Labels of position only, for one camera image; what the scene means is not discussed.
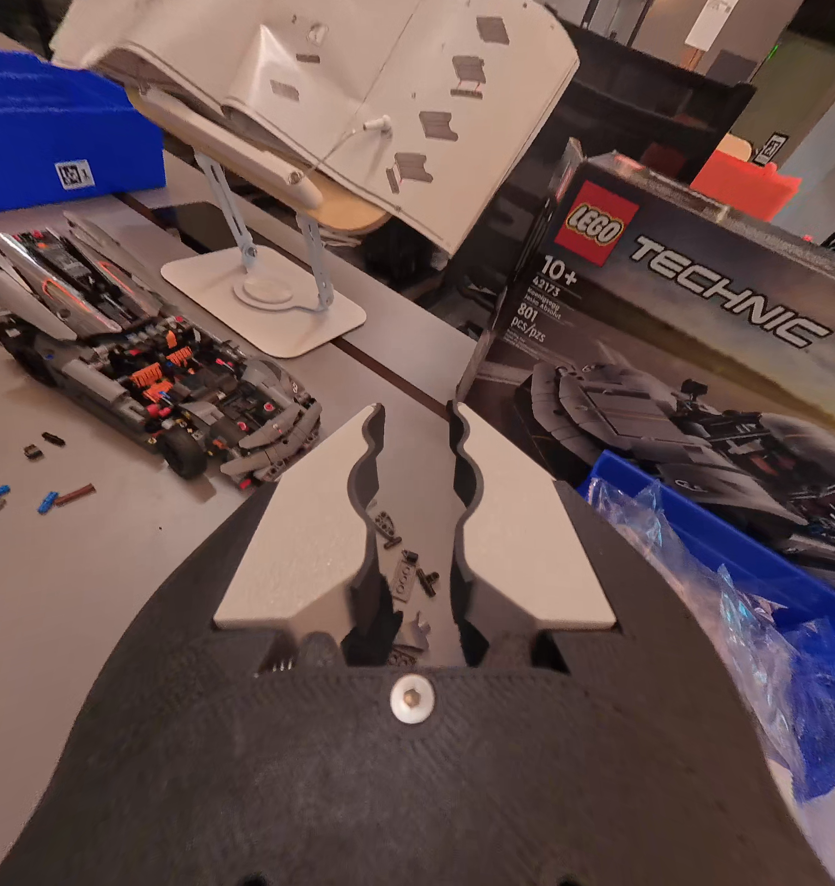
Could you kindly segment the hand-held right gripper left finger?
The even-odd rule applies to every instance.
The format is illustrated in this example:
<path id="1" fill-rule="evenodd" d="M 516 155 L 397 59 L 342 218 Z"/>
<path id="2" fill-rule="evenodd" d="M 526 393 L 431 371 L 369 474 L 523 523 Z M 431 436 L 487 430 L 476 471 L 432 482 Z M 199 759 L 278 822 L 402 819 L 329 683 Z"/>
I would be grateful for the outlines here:
<path id="1" fill-rule="evenodd" d="M 366 634 L 381 600 L 377 532 L 384 406 L 350 419 L 277 482 L 213 616 L 220 629 Z"/>

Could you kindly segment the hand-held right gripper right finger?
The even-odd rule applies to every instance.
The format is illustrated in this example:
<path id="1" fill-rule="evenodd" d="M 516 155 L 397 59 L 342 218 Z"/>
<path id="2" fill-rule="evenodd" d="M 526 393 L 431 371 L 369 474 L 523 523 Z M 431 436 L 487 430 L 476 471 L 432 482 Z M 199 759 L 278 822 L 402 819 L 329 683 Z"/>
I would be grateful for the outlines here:
<path id="1" fill-rule="evenodd" d="M 450 601 L 467 666 L 508 637 L 609 632 L 602 584 L 553 477 L 462 402 L 448 403 L 454 490 Z"/>

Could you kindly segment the grey lego car model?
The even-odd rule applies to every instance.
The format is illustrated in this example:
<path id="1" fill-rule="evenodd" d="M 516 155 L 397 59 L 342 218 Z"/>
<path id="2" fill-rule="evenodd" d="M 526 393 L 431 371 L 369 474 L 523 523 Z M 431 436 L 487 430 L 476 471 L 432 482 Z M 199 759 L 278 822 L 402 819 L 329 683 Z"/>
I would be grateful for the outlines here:
<path id="1" fill-rule="evenodd" d="M 288 371 L 176 312 L 171 287 L 74 213 L 0 233 L 0 346 L 185 481 L 212 464 L 242 490 L 320 440 L 322 407 Z"/>

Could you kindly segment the lego instruction booklet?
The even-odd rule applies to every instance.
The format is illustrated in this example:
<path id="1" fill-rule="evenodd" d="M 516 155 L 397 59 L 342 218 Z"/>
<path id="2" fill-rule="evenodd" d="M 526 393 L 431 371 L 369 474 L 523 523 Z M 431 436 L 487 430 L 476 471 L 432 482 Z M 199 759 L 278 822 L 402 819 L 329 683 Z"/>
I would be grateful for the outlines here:
<path id="1" fill-rule="evenodd" d="M 51 48 L 290 206 L 322 174 L 448 253 L 579 64 L 536 2 L 79 1 Z"/>

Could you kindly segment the pile of grey lego plates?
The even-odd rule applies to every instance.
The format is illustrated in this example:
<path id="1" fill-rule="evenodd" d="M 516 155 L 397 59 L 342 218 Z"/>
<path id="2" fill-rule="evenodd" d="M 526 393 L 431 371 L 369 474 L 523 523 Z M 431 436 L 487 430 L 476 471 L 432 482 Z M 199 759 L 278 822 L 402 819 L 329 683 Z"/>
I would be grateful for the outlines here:
<path id="1" fill-rule="evenodd" d="M 402 669 L 425 664 L 431 653 L 432 623 L 425 605 L 436 596 L 439 575 L 427 571 L 418 553 L 406 547 L 392 516 L 375 503 L 369 508 L 381 552 L 398 629 L 387 663 Z"/>

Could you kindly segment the lego set box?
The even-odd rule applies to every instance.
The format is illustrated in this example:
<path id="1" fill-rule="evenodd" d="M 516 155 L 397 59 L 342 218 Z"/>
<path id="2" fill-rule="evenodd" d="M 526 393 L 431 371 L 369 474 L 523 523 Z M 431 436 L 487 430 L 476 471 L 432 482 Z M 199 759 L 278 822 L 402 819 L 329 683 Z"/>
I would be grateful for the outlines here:
<path id="1" fill-rule="evenodd" d="M 457 388 L 577 486 L 617 455 L 835 590 L 835 252 L 576 138 Z"/>

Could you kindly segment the scattered blue pins grey pieces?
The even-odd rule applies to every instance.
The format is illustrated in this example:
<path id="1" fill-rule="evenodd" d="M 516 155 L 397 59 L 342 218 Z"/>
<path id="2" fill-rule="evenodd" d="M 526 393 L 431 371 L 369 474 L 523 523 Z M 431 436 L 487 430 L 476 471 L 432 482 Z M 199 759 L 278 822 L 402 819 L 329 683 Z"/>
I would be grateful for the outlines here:
<path id="1" fill-rule="evenodd" d="M 11 492 L 12 487 L 10 485 L 0 485 L 0 513 L 6 507 Z M 38 516 L 48 515 L 52 511 L 70 505 L 72 503 L 79 502 L 82 499 L 88 498 L 95 492 L 96 488 L 93 484 L 86 484 L 66 493 L 50 491 L 44 495 L 44 497 L 35 507 L 35 513 Z"/>

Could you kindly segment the white and wooden book stand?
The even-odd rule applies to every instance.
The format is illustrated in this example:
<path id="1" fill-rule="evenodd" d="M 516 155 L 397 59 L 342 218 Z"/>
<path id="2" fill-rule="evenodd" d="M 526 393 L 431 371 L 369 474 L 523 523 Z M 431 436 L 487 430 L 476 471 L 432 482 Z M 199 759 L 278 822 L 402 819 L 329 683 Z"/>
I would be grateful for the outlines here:
<path id="1" fill-rule="evenodd" d="M 362 326 L 365 310 L 337 295 L 314 212 L 323 195 L 304 171 L 270 149 L 240 138 L 156 87 L 126 87 L 132 105 L 194 150 L 235 247 L 161 268 L 163 278 L 265 354 L 299 357 Z M 295 210 L 309 270 L 271 247 L 257 245 L 235 203 L 225 168 L 281 193 Z"/>

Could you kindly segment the crumpled clear plastic bags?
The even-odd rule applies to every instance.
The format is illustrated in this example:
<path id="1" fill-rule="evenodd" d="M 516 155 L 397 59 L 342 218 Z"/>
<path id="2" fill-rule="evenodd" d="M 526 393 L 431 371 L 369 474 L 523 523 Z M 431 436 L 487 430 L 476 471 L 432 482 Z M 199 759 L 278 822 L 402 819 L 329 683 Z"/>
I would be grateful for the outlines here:
<path id="1" fill-rule="evenodd" d="M 721 546 L 689 541 L 664 489 L 634 496 L 593 478 L 588 503 L 658 570 L 711 639 L 755 717 L 765 750 L 785 765 L 808 825 L 835 835 L 835 615 L 799 602 L 805 581 L 763 581 Z"/>

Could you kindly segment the orange storage bin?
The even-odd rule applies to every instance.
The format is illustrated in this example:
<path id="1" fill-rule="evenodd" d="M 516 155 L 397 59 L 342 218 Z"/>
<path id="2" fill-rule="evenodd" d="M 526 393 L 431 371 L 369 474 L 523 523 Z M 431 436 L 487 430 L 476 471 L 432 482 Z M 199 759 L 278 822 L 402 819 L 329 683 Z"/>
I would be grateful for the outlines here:
<path id="1" fill-rule="evenodd" d="M 715 150 L 690 187 L 744 215 L 772 222 L 799 193 L 802 183 L 801 177 L 781 174 L 774 162 L 762 167 Z"/>

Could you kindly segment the blue storage bin with tag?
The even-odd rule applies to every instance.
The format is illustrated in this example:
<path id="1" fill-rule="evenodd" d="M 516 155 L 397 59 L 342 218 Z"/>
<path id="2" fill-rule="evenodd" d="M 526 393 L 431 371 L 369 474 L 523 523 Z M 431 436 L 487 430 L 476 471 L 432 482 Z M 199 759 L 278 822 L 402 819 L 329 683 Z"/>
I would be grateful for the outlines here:
<path id="1" fill-rule="evenodd" d="M 0 213 L 162 188 L 162 140 L 121 86 L 0 50 Z"/>

